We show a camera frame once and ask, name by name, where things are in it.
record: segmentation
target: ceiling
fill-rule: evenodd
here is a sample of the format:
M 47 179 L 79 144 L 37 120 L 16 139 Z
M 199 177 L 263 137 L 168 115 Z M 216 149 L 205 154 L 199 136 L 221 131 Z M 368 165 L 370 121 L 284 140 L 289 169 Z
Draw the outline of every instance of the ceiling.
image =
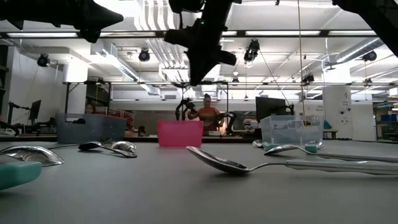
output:
M 119 24 L 105 28 L 103 31 L 124 31 L 124 30 L 141 30 L 141 27 L 136 27 L 136 15 L 134 13 L 141 12 L 135 3 L 142 3 L 139 1 L 117 1 L 95 0 L 98 4 L 114 4 L 113 10 L 122 12 L 125 20 Z M 149 12 L 148 1 L 154 1 L 156 4 L 160 0 L 146 0 L 145 12 Z M 227 26 L 230 30 L 299 30 L 299 11 L 297 1 L 282 0 L 279 6 L 274 5 L 275 0 L 271 1 L 245 1 L 242 5 L 234 5 L 229 15 Z M 121 5 L 118 9 L 118 4 L 131 4 L 131 11 L 128 10 L 127 5 Z M 304 30 L 368 30 L 369 26 L 358 15 L 342 11 L 340 8 L 332 6 L 330 0 L 305 0 L 300 1 L 300 28 Z M 150 19 L 149 13 L 146 13 L 145 22 Z M 153 19 L 157 27 L 158 15 L 154 13 Z M 183 23 L 185 26 L 193 24 L 195 16 L 189 13 L 183 13 Z M 178 16 L 174 15 L 174 26 L 178 25 Z M 24 32 L 41 32 L 41 31 L 71 31 L 74 30 L 70 26 L 62 26 L 57 29 L 51 24 L 44 24 L 40 22 L 25 22 Z M 17 32 L 18 30 L 7 21 L 0 22 L 1 32 Z M 238 72 L 240 82 L 271 82 L 274 81 L 272 76 L 278 82 L 291 82 L 292 76 L 297 75 L 302 67 L 313 62 L 313 59 L 321 55 L 340 53 L 349 49 L 350 47 L 360 43 L 365 38 L 358 37 L 312 37 L 312 38 L 257 38 L 261 53 L 255 59 L 252 67 L 245 67 L 243 55 L 246 47 L 249 45 L 251 38 L 224 38 L 223 49 L 232 52 L 236 55 L 238 63 L 235 66 L 222 65 L 220 68 L 220 80 L 231 81 L 234 77 L 233 72 Z M 108 46 L 113 44 L 118 48 L 119 58 L 124 60 L 133 70 L 141 74 L 141 78 L 145 81 L 164 81 L 159 76 L 160 62 L 150 49 L 150 60 L 148 62 L 140 62 L 138 54 L 141 48 L 150 48 L 146 39 L 101 39 L 101 44 Z M 110 65 L 100 55 L 95 55 L 93 52 L 94 45 L 87 43 L 83 39 L 24 39 L 22 41 L 24 47 L 68 47 L 82 56 L 86 57 L 90 64 L 96 65 L 90 67 L 89 75 L 103 77 L 112 81 L 121 81 L 122 73 L 114 66 Z M 377 60 L 375 62 L 368 62 L 366 69 L 364 69 L 363 61 L 351 61 L 351 79 L 353 81 L 364 80 L 365 77 L 376 73 L 384 72 L 386 70 L 395 68 L 398 59 L 393 56 L 392 52 L 384 45 L 375 50 L 377 53 Z M 188 65 L 188 58 L 183 54 L 183 59 Z M 322 81 L 322 70 L 312 71 L 317 81 Z M 385 76 L 378 82 L 391 82 L 398 80 L 398 77 Z

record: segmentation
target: shelf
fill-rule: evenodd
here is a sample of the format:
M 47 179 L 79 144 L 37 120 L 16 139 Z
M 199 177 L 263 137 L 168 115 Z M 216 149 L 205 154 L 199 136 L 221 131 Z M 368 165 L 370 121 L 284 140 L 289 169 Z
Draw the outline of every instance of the shelf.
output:
M 0 71 L 8 72 L 8 68 L 0 65 Z

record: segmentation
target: gray plastic bin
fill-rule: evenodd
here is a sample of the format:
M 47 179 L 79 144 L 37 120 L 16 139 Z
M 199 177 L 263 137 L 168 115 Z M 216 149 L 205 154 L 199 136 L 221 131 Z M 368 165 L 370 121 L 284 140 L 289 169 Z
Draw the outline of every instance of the gray plastic bin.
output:
M 73 123 L 84 119 L 85 124 Z M 77 144 L 88 141 L 122 141 L 127 120 L 103 114 L 57 114 L 57 141 Z

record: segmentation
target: white pillar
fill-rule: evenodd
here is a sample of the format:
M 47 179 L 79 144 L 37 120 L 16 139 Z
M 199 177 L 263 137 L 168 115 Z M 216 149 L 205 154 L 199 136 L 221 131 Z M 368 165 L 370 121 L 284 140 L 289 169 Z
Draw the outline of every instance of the white pillar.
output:
M 81 60 L 72 60 L 64 65 L 64 82 L 85 82 L 88 77 L 88 66 Z M 68 113 L 84 113 L 86 106 L 86 85 L 78 85 L 69 93 Z
M 334 70 L 325 70 L 325 82 L 351 82 L 348 65 L 334 66 Z M 338 130 L 336 137 L 342 139 L 353 138 L 353 117 L 351 112 L 350 86 L 326 86 L 323 88 L 323 107 L 325 119 L 333 129 Z

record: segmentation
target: pink plastic bin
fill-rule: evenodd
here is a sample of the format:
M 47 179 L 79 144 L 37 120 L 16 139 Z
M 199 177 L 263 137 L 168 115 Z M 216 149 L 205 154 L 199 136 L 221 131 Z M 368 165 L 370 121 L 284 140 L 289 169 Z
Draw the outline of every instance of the pink plastic bin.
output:
M 202 121 L 158 121 L 159 145 L 165 147 L 201 146 Z

